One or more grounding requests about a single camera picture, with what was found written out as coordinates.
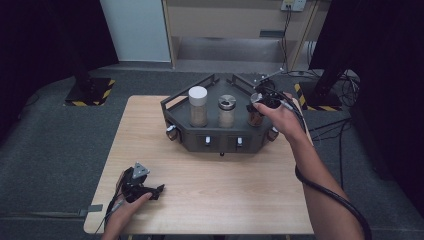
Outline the dark grey corner rack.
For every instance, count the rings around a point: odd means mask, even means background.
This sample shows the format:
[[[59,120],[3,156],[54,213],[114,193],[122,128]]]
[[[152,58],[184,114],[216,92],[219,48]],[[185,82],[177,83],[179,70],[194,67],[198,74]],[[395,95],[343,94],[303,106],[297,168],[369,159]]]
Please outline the dark grey corner rack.
[[[189,89],[202,86],[207,89],[207,125],[194,127],[190,124]],[[254,82],[238,75],[221,80],[210,75],[161,101],[166,124],[166,135],[181,143],[190,152],[256,153],[278,137],[278,130],[263,116],[258,127],[248,124],[246,105],[254,93]],[[222,95],[236,98],[235,121],[231,128],[218,125],[218,99]]]

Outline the person's left hand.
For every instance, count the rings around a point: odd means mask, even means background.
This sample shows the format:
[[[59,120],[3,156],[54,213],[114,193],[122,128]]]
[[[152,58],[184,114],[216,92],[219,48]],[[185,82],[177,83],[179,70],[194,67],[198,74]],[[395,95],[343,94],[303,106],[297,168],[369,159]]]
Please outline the person's left hand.
[[[123,196],[119,196],[115,205],[120,204],[120,207],[117,208],[109,217],[104,233],[119,234],[123,231],[126,225],[132,219],[132,216],[152,197],[150,192],[142,195],[137,200],[132,203],[128,203]]]

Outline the black curtain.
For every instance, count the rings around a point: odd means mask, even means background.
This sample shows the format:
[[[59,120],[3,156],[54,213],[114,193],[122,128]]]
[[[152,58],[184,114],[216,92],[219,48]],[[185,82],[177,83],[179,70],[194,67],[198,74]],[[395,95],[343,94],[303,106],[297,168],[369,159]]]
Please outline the black curtain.
[[[424,0],[331,0],[312,59],[360,79],[351,112],[376,171],[424,215]]]
[[[0,144],[38,89],[74,77],[70,50],[88,72],[118,62],[100,0],[0,0]]]

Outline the beige wooden cabinet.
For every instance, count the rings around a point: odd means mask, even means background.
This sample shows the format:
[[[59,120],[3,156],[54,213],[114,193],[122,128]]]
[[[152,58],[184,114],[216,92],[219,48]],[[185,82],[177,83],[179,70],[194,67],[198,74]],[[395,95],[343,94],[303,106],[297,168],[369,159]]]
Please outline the beige wooden cabinet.
[[[309,37],[321,30],[321,0],[302,12],[282,0],[162,0],[171,66],[222,62],[228,71],[295,68]]]

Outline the silver lid pale spice jar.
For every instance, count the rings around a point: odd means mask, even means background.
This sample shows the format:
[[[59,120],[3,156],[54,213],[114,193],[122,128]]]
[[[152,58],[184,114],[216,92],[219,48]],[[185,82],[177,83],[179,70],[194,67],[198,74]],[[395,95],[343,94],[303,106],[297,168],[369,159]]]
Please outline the silver lid pale spice jar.
[[[218,99],[218,125],[221,128],[231,128],[235,121],[236,98],[232,95],[222,95]]]

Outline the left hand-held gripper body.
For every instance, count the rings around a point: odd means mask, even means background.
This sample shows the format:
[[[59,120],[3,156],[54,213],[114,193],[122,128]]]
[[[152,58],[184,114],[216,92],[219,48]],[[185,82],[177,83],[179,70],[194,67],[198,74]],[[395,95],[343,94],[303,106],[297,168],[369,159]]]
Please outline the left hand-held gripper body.
[[[123,194],[125,200],[128,203],[134,202],[142,195],[148,193],[151,189],[150,187],[144,186],[144,181],[147,179],[147,175],[150,173],[150,171],[139,162],[136,162],[132,168],[132,192],[130,195]]]

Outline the black stand with striped base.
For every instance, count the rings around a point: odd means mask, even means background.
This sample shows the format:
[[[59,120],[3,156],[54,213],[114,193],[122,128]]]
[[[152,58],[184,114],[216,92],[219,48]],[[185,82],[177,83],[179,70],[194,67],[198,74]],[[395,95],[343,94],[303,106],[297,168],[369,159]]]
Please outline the black stand with striped base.
[[[345,68],[327,67],[316,82],[299,82],[295,85],[299,104],[303,110],[341,111],[342,102],[333,86],[343,75]]]
[[[65,103],[73,106],[103,105],[114,81],[111,78],[92,77],[78,53],[70,50],[69,54],[69,66],[75,78],[75,84],[65,98]]]

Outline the white wall power socket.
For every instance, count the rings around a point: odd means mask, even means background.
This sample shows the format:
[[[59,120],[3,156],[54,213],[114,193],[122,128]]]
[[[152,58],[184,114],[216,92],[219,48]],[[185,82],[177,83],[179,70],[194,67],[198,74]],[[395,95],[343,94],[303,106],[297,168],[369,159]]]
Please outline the white wall power socket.
[[[282,11],[302,12],[307,0],[282,0]]]

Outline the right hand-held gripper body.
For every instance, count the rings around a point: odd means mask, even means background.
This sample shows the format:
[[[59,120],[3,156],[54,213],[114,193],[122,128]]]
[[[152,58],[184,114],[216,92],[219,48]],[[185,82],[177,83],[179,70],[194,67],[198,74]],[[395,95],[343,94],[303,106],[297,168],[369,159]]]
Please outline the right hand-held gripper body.
[[[281,73],[281,70],[262,75],[259,79],[254,81],[252,94],[253,103],[262,103],[269,108],[276,109],[281,105],[283,97],[281,93],[277,90],[275,82],[272,80],[272,77]]]

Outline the person's right hand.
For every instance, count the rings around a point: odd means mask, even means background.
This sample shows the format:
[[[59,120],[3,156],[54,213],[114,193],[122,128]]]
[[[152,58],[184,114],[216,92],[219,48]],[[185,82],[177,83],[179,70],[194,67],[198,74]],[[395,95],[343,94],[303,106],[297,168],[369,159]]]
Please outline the person's right hand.
[[[295,114],[286,107],[280,105],[273,109],[259,102],[254,103],[253,106],[271,120],[273,126],[285,136],[289,143],[308,139]]]

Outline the white lid spice jar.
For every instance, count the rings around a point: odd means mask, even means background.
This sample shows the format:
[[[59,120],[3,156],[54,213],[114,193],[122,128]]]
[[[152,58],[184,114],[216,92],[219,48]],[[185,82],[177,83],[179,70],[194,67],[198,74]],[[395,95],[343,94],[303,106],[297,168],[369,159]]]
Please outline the white lid spice jar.
[[[189,89],[190,103],[190,124],[194,127],[204,127],[207,125],[207,96],[205,87],[194,86]]]

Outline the white panel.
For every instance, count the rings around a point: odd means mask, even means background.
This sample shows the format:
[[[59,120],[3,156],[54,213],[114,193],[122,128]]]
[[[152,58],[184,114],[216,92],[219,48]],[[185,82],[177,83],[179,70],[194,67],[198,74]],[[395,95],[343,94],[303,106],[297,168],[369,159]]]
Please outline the white panel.
[[[170,63],[162,0],[100,0],[120,61]]]

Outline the grey tape strip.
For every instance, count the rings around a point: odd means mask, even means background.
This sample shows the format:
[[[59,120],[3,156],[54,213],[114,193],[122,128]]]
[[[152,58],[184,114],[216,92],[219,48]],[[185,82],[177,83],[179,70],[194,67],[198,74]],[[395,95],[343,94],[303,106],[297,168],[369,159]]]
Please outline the grey tape strip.
[[[90,205],[86,209],[80,209],[78,211],[78,216],[79,217],[86,217],[89,213],[91,213],[91,212],[101,212],[102,209],[103,209],[103,204]]]

